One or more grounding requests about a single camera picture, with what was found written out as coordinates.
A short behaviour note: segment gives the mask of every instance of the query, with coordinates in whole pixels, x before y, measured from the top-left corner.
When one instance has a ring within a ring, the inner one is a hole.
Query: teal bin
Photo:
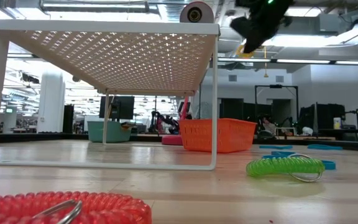
[[[121,128],[120,122],[108,121],[106,142],[129,141],[131,129]],[[91,142],[103,142],[103,121],[88,121],[88,139]]]

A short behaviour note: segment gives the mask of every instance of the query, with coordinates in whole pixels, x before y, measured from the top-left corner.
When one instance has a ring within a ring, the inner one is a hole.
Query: metal key ring
[[[74,200],[67,200],[65,202],[53,206],[52,208],[48,208],[45,211],[34,215],[33,218],[37,218],[40,215],[51,215],[68,207],[74,207],[74,208],[71,212],[67,213],[67,215],[63,217],[57,224],[69,224],[80,214],[82,209],[81,201],[75,202]]]
[[[291,158],[291,157],[295,157],[295,156],[298,156],[298,157],[305,157],[305,158],[308,158],[308,159],[311,159],[310,156],[307,156],[307,155],[304,155],[304,154],[299,154],[299,153],[295,153],[295,154],[291,154],[288,156],[288,158]],[[306,183],[312,183],[312,182],[316,182],[317,180],[319,180],[321,178],[321,176],[323,175],[322,172],[318,172],[318,175],[315,179],[304,179],[304,178],[301,178],[301,177],[298,177],[296,175],[293,175],[292,173],[288,173],[290,174],[293,178],[297,179],[297,180],[300,180],[302,182],[306,182]]]

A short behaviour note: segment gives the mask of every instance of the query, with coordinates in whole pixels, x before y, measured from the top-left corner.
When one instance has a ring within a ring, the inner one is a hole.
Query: perforated shelf top
[[[0,20],[0,35],[112,94],[194,95],[217,24]]]

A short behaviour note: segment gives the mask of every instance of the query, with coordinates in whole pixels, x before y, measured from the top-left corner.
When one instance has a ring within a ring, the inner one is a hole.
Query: green coiled keychain
[[[247,164],[246,171],[251,177],[287,173],[300,181],[314,182],[321,178],[325,167],[319,159],[312,159],[302,154],[292,154],[284,158],[254,160]],[[293,173],[318,174],[318,176],[315,179],[304,179],[293,175]]]

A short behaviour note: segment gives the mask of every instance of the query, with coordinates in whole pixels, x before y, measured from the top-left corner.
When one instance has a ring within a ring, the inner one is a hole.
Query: blue plastic piece
[[[272,151],[271,155],[262,156],[263,159],[273,159],[273,158],[286,158],[289,155],[295,154],[295,152],[283,152],[283,151]],[[335,170],[336,164],[334,161],[322,161],[326,170]]]
[[[259,149],[292,149],[293,146],[259,146]]]
[[[311,144],[308,145],[308,149],[322,149],[322,150],[341,150],[341,146],[326,146],[321,144]]]

